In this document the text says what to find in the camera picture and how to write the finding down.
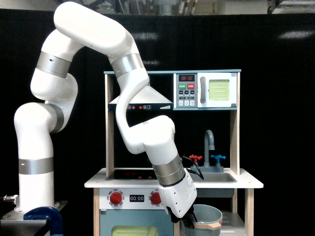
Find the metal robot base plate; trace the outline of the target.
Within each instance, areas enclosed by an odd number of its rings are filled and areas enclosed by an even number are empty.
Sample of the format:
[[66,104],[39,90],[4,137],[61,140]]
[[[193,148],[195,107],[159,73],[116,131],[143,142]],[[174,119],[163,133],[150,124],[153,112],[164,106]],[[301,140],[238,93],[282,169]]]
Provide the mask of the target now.
[[[60,213],[68,201],[55,202],[52,206]],[[14,209],[0,218],[0,234],[2,236],[50,236],[49,222],[46,219],[23,220],[27,213]]]

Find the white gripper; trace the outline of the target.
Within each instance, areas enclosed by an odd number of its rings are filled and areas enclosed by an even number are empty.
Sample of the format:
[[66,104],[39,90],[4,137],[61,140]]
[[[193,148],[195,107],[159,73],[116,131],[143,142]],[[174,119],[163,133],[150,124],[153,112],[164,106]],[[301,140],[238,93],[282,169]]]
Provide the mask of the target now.
[[197,197],[196,187],[189,172],[185,170],[184,178],[173,186],[158,186],[161,203],[173,223],[182,219],[184,227],[194,229],[193,222],[197,222],[194,213],[194,201]]

